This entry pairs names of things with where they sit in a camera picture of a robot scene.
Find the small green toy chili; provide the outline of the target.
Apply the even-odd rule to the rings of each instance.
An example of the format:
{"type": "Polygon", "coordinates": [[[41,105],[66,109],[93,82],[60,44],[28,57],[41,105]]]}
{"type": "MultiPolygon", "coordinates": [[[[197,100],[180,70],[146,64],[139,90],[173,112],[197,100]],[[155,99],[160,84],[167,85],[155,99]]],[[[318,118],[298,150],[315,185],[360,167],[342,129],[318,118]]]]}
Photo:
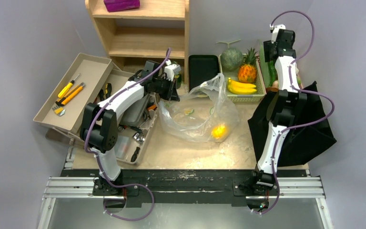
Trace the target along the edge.
{"type": "Polygon", "coordinates": [[[278,76],[277,76],[277,71],[275,68],[275,63],[274,61],[270,61],[268,63],[268,71],[269,71],[269,76],[270,76],[270,83],[269,86],[272,87],[273,83],[277,80],[278,76]]]}

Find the green netted toy melon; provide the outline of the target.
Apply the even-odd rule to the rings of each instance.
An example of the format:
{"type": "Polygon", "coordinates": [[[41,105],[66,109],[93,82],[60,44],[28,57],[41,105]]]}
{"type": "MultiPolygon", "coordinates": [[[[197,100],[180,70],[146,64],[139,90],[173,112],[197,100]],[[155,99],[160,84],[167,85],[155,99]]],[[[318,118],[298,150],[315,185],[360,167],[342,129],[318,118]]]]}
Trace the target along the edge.
{"type": "Polygon", "coordinates": [[[231,42],[217,42],[227,45],[226,49],[220,55],[221,66],[224,70],[233,71],[241,66],[243,62],[243,54],[241,50],[231,46],[231,44],[239,41],[241,41],[241,39],[231,42]]]}

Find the clear plastic grocery bag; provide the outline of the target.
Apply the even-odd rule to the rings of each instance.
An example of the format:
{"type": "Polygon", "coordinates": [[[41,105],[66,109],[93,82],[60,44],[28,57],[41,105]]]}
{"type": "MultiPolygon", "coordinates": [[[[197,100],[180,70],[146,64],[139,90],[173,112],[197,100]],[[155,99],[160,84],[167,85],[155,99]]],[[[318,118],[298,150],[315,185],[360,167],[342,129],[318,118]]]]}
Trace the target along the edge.
{"type": "Polygon", "coordinates": [[[226,86],[225,76],[219,73],[181,95],[178,102],[161,100],[158,111],[163,130],[189,142],[224,141],[240,122],[226,86]],[[214,139],[211,131],[220,124],[227,125],[228,133],[223,139],[214,139]]]}

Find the yellow toy bell pepper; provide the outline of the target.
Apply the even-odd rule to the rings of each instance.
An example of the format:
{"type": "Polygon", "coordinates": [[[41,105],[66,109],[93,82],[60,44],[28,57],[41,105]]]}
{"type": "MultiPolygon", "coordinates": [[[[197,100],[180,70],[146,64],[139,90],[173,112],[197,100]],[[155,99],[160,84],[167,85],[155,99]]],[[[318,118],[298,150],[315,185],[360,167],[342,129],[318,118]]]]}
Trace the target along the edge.
{"type": "Polygon", "coordinates": [[[223,139],[228,133],[228,127],[226,124],[220,124],[211,131],[211,136],[214,139],[223,139]]]}

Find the black fabric tote bag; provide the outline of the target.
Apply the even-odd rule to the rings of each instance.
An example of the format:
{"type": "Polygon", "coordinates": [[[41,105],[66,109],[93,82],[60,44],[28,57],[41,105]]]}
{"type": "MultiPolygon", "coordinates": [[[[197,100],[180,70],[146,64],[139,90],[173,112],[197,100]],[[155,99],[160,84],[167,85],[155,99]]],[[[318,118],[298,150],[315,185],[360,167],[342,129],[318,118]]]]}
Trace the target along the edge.
{"type": "MultiPolygon", "coordinates": [[[[268,92],[255,109],[253,116],[247,121],[257,161],[262,157],[267,140],[267,110],[275,95],[276,92],[268,92]]],[[[306,104],[295,124],[306,124],[324,116],[321,97],[308,94],[306,104]]],[[[280,156],[277,158],[278,166],[304,165],[325,152],[336,142],[327,119],[314,125],[290,130],[283,143],[280,156]]]]}

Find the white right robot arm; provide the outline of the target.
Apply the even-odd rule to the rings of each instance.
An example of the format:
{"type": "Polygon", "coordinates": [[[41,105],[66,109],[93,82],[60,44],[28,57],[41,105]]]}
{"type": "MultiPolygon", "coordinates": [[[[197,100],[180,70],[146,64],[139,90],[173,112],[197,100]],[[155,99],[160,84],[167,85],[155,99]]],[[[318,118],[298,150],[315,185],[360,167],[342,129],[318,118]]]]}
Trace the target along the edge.
{"type": "Polygon", "coordinates": [[[260,194],[276,184],[275,173],[283,143],[289,127],[295,124],[307,101],[307,95],[301,93],[297,85],[296,52],[293,49],[295,32],[286,29],[283,24],[272,25],[270,29],[272,38],[264,42],[264,56],[267,62],[274,62],[279,88],[267,108],[269,123],[263,153],[257,162],[254,178],[248,182],[254,194],[260,194]]]}

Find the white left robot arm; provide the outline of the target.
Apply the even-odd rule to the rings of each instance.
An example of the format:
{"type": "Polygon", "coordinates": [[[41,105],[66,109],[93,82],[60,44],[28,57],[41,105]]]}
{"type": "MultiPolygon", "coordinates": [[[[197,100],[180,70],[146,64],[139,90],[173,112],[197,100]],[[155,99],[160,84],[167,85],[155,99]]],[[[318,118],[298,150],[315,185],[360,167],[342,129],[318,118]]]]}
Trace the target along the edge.
{"type": "Polygon", "coordinates": [[[113,95],[97,104],[86,104],[80,138],[85,143],[85,150],[97,160],[99,176],[105,180],[104,188],[111,195],[118,195],[125,187],[115,150],[120,116],[151,93],[164,100],[179,101],[176,80],[180,71],[180,65],[170,60],[162,63],[147,61],[144,69],[129,77],[113,95]]]}

